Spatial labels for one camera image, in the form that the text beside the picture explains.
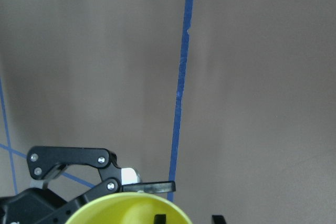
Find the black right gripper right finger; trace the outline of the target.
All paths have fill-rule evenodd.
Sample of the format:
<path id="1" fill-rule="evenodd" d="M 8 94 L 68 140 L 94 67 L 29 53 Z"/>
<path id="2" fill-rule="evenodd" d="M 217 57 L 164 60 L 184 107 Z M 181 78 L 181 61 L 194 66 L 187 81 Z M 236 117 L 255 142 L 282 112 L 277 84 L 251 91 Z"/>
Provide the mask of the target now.
<path id="1" fill-rule="evenodd" d="M 153 217 L 154 224 L 167 224 L 167 223 L 193 223 L 191 218 L 183 215 L 168 215 L 168 214 L 156 214 Z M 214 224 L 226 224 L 226 219 L 223 215 L 212 215 L 211 223 Z"/>

